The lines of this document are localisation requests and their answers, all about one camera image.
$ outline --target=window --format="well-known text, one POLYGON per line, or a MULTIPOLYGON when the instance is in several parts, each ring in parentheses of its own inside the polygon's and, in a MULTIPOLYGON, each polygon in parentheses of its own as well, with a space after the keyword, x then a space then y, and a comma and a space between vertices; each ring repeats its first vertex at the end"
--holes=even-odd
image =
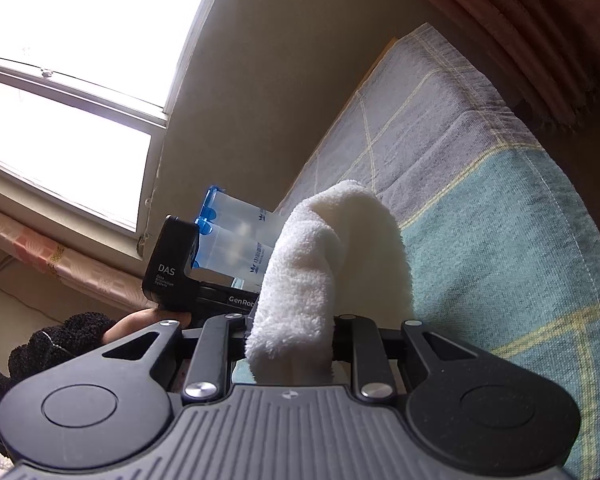
POLYGON ((0 0, 0 173, 143 232, 202 1, 0 0))

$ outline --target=black device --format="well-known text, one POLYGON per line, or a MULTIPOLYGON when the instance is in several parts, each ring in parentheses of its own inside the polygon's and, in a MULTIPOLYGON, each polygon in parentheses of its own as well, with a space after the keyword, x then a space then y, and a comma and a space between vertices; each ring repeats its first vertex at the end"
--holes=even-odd
POLYGON ((569 478, 580 414, 541 376, 417 321, 341 316, 333 358, 351 363, 350 384, 231 384, 244 323, 165 320, 19 383, 0 404, 17 461, 3 479, 569 478))
POLYGON ((191 312, 194 324, 219 314, 248 314, 258 299, 256 292, 187 276, 199 239, 197 224, 167 216, 142 279, 142 292, 160 308, 191 312))

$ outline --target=window sill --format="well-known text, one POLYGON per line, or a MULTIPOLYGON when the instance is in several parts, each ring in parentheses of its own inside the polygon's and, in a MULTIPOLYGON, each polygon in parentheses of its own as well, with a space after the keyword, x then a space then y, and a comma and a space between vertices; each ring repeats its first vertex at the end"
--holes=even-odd
POLYGON ((142 277, 137 240, 80 216, 0 175, 0 212, 107 265, 142 277))

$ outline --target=black sleeve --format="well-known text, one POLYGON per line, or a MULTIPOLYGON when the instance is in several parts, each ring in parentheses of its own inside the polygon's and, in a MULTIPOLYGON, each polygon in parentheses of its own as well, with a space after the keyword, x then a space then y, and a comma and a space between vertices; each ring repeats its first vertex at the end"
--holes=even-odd
POLYGON ((0 400, 21 380, 99 347, 102 336, 115 323, 104 314, 88 312, 35 332, 29 343, 11 352, 11 377, 0 373, 0 400))

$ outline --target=triangular cutout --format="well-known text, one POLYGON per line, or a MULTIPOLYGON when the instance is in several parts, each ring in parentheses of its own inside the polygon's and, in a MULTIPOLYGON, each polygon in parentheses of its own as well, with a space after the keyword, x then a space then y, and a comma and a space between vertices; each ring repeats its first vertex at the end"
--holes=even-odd
POLYGON ((475 359, 477 357, 475 354, 438 334, 425 332, 422 335, 441 361, 459 361, 461 359, 475 359))
POLYGON ((123 345, 113 348, 108 352, 104 352, 102 356, 110 359, 138 361, 139 359, 142 359, 142 356, 151 347, 157 337, 157 332, 142 334, 140 337, 136 337, 123 345))

